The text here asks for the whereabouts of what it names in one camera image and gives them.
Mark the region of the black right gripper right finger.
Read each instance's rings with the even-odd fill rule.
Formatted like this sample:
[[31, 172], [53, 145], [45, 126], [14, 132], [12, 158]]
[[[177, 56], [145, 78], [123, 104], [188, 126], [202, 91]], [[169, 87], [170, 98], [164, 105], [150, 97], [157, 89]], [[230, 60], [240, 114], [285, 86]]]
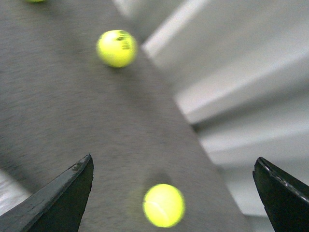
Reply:
[[309, 187], [263, 157], [256, 160], [253, 179], [276, 232], [309, 230]]

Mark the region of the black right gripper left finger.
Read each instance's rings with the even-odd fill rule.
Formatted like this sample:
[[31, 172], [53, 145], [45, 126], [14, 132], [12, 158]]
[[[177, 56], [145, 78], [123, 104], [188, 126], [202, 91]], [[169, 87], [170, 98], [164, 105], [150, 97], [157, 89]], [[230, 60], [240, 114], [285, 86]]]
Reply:
[[76, 232], [92, 188], [94, 164], [86, 155], [45, 187], [0, 217], [2, 232]]

